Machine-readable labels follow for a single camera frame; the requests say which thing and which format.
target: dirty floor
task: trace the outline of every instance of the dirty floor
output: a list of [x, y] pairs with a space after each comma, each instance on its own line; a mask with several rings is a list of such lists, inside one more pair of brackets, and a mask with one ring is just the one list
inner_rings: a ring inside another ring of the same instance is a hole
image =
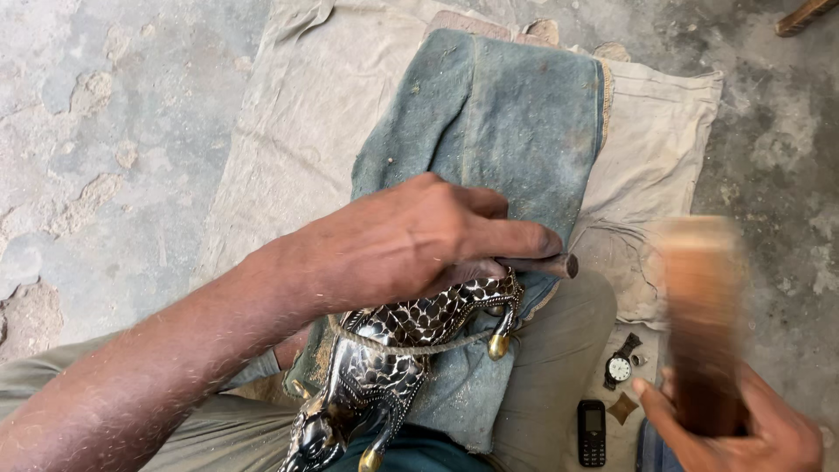
[[[774, 22], [800, 0], [457, 3], [501, 24], [555, 19], [564, 45], [616, 41], [668, 74], [725, 71], [693, 212], [742, 226], [748, 360], [836, 431], [839, 10], [781, 39]], [[124, 328], [186, 293], [268, 11], [0, 6], [0, 300], [12, 297], [0, 361]], [[839, 468], [837, 447], [827, 463]]]

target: grey trousers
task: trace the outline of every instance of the grey trousers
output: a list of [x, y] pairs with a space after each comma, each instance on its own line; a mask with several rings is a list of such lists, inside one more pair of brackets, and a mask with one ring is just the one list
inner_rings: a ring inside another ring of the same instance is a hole
[[[516, 332], [520, 349], [495, 422], [487, 461], [504, 471], [557, 470], [565, 430], [606, 345], [617, 313], [612, 287], [582, 271]], [[110, 337], [51, 349], [0, 365], [0, 418]], [[234, 379], [273, 373], [266, 356]], [[276, 470], [285, 458], [296, 409], [222, 393], [212, 395], [172, 434], [147, 472]]]

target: phone keypad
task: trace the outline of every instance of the phone keypad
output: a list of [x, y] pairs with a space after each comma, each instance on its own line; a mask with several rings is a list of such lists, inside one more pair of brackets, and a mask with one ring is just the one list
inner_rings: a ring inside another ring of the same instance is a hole
[[606, 441], [604, 439], [584, 438], [580, 450], [580, 465], [583, 467], [602, 467], [606, 465]]

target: phone screen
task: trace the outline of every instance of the phone screen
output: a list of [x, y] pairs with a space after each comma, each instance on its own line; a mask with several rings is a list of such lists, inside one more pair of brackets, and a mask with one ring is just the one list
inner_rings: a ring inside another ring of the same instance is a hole
[[600, 431], [600, 410], [586, 410], [586, 431]]

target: rope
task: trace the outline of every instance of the rope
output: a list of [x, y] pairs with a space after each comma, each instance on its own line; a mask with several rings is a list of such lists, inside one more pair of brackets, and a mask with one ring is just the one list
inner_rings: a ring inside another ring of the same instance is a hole
[[329, 328], [335, 332], [338, 336], [345, 338], [347, 340], [352, 341], [355, 344], [361, 344], [365, 348], [370, 348], [385, 354], [394, 354], [394, 355], [423, 355], [423, 354], [439, 354], [451, 349], [457, 349], [461, 346], [465, 346], [467, 344], [474, 343], [479, 339], [484, 339], [485, 337], [492, 334], [492, 329], [488, 329], [482, 333], [473, 334], [472, 336], [467, 336], [465, 338], [457, 339], [456, 341], [450, 341], [449, 343], [445, 344], [437, 344], [436, 346], [420, 346], [414, 348], [402, 348], [398, 346], [385, 346], [384, 344], [379, 343], [378, 341], [374, 341], [370, 338], [365, 338], [355, 333], [350, 333], [343, 326], [341, 326], [341, 320], [338, 318], [340, 315], [332, 314], [326, 317], [329, 320]]

